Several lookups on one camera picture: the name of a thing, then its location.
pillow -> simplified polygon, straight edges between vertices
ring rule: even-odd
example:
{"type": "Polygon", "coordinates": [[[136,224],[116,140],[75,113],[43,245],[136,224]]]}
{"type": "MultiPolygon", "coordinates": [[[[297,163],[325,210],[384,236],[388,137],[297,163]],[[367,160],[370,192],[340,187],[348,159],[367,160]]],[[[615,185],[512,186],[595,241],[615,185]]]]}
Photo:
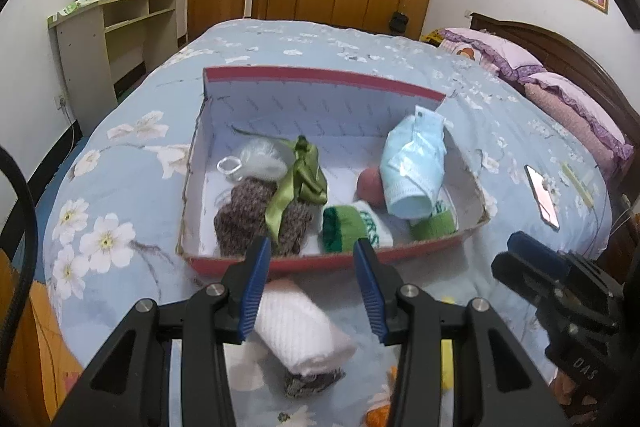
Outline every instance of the pillow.
{"type": "Polygon", "coordinates": [[[600,167],[603,177],[608,179],[616,169],[613,151],[600,142],[591,130],[589,123],[560,98],[537,84],[525,84],[524,89],[531,102],[561,124],[584,145],[600,167]]]}
{"type": "Polygon", "coordinates": [[[555,73],[535,73],[520,80],[521,83],[535,83],[558,96],[591,126],[600,142],[617,157],[628,160],[634,152],[632,145],[625,143],[625,135],[602,106],[583,89],[564,76],[555,73]]]}
{"type": "Polygon", "coordinates": [[[507,39],[466,28],[446,28],[440,30],[440,34],[449,41],[471,44],[487,55],[505,80],[516,82],[530,74],[546,71],[536,57],[507,39]]]}
{"type": "Polygon", "coordinates": [[[494,64],[491,57],[489,57],[487,54],[482,53],[480,50],[474,49],[470,44],[467,44],[466,42],[454,42],[449,41],[448,39],[444,39],[442,41],[442,44],[440,44],[440,48],[453,55],[460,55],[461,57],[470,58],[471,60],[477,62],[483,70],[489,71],[495,76],[498,76],[500,72],[500,68],[494,64]]]}

green ribbon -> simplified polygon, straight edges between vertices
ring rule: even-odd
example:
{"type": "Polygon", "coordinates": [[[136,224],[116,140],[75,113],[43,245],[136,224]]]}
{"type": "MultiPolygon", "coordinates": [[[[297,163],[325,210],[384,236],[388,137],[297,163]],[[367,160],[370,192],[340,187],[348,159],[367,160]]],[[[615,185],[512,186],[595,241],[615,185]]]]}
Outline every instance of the green ribbon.
{"type": "Polygon", "coordinates": [[[278,189],[267,205],[264,220],[271,238],[278,244],[282,214],[291,201],[306,201],[311,204],[324,205],[327,201],[326,178],[318,163],[318,147],[309,143],[302,135],[297,140],[266,136],[257,133],[242,131],[233,127],[233,130],[246,136],[257,136],[269,140],[277,140],[287,145],[295,155],[295,161],[289,167],[287,174],[278,182],[278,189]]]}

blue face mask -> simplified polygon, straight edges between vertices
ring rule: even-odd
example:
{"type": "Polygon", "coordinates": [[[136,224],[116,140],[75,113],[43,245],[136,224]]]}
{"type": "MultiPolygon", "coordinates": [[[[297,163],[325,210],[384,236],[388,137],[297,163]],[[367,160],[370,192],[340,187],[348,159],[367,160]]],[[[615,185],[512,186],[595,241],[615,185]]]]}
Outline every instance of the blue face mask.
{"type": "Polygon", "coordinates": [[[415,106],[386,137],[380,175],[389,214],[431,216],[444,180],[444,118],[415,106]]]}

brown knitted fabric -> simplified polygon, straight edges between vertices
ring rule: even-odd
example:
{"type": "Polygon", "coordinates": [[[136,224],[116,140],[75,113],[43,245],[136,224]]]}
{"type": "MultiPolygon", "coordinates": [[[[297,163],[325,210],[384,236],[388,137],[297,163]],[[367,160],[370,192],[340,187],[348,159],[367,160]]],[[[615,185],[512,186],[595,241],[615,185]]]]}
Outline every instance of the brown knitted fabric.
{"type": "MultiPolygon", "coordinates": [[[[269,235],[264,221],[267,205],[276,193],[276,184],[246,178],[231,189],[231,202],[224,205],[213,219],[222,257],[244,255],[255,235],[269,235]]],[[[279,248],[272,255],[298,255],[306,228],[313,218],[313,206],[292,201],[282,214],[279,248]]]]}

power outlet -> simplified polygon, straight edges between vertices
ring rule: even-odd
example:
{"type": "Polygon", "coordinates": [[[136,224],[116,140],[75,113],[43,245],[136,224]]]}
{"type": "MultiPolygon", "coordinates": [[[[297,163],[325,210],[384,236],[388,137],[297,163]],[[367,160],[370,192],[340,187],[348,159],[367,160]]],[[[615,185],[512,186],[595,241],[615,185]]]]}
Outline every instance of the power outlet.
{"type": "Polygon", "coordinates": [[[54,95],[53,101],[56,103],[56,109],[58,111],[62,110],[63,107],[66,107],[66,98],[61,92],[54,95]]]}

